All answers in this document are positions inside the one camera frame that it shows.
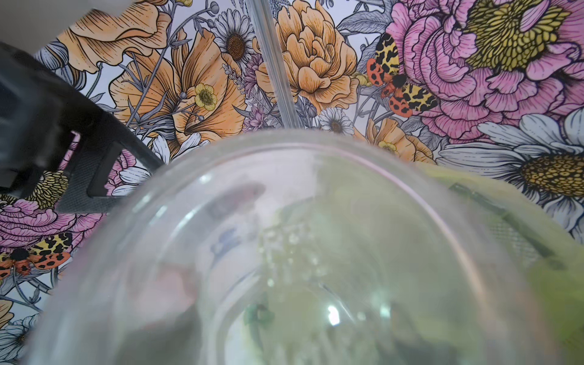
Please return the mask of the glass jar beige lid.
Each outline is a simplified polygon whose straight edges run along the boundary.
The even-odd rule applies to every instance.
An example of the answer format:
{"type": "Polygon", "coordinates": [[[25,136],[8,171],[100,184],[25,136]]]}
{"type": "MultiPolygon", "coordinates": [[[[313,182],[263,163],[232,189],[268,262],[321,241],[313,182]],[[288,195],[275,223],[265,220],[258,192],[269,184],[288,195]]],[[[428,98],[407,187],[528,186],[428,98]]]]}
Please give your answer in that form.
{"type": "Polygon", "coordinates": [[[562,364],[509,253],[362,142],[259,132],[161,168],[65,270],[26,364],[562,364]]]}

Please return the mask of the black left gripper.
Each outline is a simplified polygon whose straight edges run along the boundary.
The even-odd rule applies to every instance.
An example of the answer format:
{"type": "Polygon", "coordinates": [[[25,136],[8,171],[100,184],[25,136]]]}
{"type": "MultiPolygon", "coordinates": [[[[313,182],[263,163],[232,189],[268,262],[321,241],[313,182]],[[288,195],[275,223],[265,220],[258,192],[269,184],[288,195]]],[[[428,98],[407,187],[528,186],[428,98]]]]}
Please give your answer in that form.
{"type": "Polygon", "coordinates": [[[106,214],[120,197],[105,184],[124,150],[150,172],[164,166],[139,137],[112,114],[53,74],[29,53],[1,45],[1,193],[27,198],[42,175],[56,172],[80,136],[65,175],[59,214],[106,214]]]}

